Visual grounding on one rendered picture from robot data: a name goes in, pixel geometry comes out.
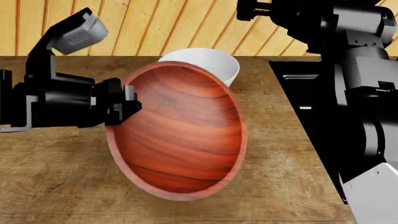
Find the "white bowl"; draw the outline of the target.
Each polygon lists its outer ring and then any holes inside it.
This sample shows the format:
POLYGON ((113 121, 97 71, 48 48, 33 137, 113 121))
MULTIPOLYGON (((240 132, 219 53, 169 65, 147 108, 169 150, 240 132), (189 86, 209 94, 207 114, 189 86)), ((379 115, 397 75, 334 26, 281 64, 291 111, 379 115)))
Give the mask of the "white bowl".
POLYGON ((232 55, 209 48, 176 50, 162 56, 158 61, 176 61, 196 65, 212 73, 227 87, 231 86, 240 71, 240 64, 232 55))

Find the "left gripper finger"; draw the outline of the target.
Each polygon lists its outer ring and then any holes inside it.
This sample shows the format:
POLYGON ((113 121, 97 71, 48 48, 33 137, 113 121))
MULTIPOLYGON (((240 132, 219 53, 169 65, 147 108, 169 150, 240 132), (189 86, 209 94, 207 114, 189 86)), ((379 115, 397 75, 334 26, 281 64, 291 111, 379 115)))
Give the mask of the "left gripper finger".
POLYGON ((110 78, 93 87, 93 97, 97 103, 121 103, 136 101, 137 94, 132 85, 123 85, 119 78, 110 78))
POLYGON ((137 100, 111 103, 110 106, 107 107, 104 123, 106 126, 122 124, 141 109, 142 104, 137 100))

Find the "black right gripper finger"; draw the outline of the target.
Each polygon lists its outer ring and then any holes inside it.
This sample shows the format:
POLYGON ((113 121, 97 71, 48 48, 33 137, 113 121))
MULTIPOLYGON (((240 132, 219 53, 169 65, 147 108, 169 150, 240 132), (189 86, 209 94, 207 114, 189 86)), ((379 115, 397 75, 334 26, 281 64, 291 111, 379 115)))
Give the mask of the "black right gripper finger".
POLYGON ((256 16, 270 16, 271 3, 257 0, 238 0, 236 18, 240 21, 251 21, 256 16))

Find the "reddish wooden bowl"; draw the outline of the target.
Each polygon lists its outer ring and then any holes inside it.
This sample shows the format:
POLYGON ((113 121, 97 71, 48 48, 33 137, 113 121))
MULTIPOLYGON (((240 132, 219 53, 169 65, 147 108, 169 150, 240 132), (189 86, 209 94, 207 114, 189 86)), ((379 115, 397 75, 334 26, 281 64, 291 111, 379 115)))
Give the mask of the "reddish wooden bowl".
POLYGON ((141 190, 170 201, 194 201, 224 188, 248 144, 241 107, 210 72, 182 62, 156 62, 123 81, 142 109, 106 127, 111 155, 141 190))

